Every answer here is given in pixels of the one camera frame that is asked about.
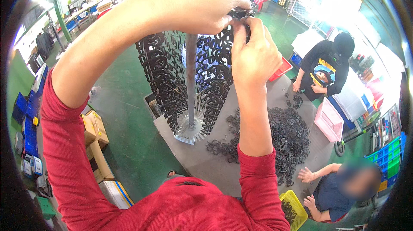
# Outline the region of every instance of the wheel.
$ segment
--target wheel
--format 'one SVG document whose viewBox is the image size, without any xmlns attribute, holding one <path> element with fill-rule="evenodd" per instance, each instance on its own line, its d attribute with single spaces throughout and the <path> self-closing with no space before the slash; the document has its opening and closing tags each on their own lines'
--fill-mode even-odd
<svg viewBox="0 0 413 231">
<path fill-rule="evenodd" d="M 341 157 L 344 154 L 344 151 L 346 149 L 344 143 L 339 143 L 338 141 L 334 142 L 334 149 L 336 151 L 337 156 Z"/>
</svg>

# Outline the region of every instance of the black cap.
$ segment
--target black cap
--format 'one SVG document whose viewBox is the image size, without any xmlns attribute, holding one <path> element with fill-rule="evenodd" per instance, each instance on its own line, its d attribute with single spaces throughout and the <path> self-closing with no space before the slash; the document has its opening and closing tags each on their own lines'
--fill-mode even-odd
<svg viewBox="0 0 413 231">
<path fill-rule="evenodd" d="M 354 40 L 349 33 L 339 33 L 333 42 L 333 53 L 337 53 L 340 59 L 348 59 L 354 52 Z"/>
</svg>

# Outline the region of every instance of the foot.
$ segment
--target foot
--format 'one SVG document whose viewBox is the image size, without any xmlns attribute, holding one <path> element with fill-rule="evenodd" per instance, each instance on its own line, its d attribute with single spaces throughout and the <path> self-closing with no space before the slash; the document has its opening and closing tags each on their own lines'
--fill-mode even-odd
<svg viewBox="0 0 413 231">
<path fill-rule="evenodd" d="M 169 173 L 168 173 L 168 177 L 172 177 L 172 176 L 174 176 L 176 174 L 176 171 L 175 170 L 171 170 L 171 171 L 169 171 Z"/>
</svg>

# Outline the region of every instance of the cartoon print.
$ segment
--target cartoon print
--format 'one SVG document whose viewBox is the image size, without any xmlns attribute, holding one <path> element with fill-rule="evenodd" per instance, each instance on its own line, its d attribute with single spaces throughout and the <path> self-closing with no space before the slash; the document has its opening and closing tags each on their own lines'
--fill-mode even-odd
<svg viewBox="0 0 413 231">
<path fill-rule="evenodd" d="M 323 59 L 318 60 L 318 65 L 314 68 L 314 71 L 310 73 L 313 81 L 319 86 L 329 86 L 335 82 L 336 70 Z"/>
</svg>

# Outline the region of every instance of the blue shirt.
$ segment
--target blue shirt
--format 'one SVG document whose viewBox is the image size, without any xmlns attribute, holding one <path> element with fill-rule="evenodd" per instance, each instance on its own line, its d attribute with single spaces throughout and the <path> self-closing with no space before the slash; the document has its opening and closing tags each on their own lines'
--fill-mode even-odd
<svg viewBox="0 0 413 231">
<path fill-rule="evenodd" d="M 328 210 L 331 222 L 337 221 L 349 212 L 354 200 L 344 197 L 337 188 L 336 173 L 323 176 L 313 193 L 316 207 L 320 212 Z"/>
</svg>

